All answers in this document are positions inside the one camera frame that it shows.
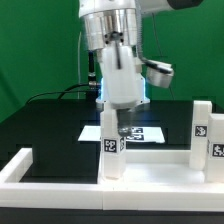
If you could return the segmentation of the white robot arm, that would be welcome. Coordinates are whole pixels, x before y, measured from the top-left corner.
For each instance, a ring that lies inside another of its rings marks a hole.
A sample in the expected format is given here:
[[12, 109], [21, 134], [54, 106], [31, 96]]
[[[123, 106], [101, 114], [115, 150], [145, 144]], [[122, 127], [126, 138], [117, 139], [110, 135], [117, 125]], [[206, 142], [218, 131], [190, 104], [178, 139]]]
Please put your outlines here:
[[174, 76], [170, 64], [143, 56], [142, 17], [161, 11], [199, 6], [203, 0], [79, 0], [88, 49], [98, 54], [104, 88], [116, 111], [117, 133], [132, 132], [132, 114], [140, 104], [136, 61], [147, 67], [147, 81], [167, 88]]

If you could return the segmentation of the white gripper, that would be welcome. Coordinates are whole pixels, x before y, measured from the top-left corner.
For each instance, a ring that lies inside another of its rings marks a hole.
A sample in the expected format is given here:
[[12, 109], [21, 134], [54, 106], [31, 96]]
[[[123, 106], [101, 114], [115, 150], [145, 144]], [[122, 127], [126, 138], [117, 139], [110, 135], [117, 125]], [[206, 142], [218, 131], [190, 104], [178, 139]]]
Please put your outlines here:
[[104, 48], [100, 67], [108, 100], [114, 109], [118, 109], [116, 111], [118, 134], [130, 136], [134, 112], [127, 108], [136, 106], [140, 94], [132, 49], [129, 46], [120, 46], [119, 54], [121, 68], [117, 67], [115, 48], [112, 46]]

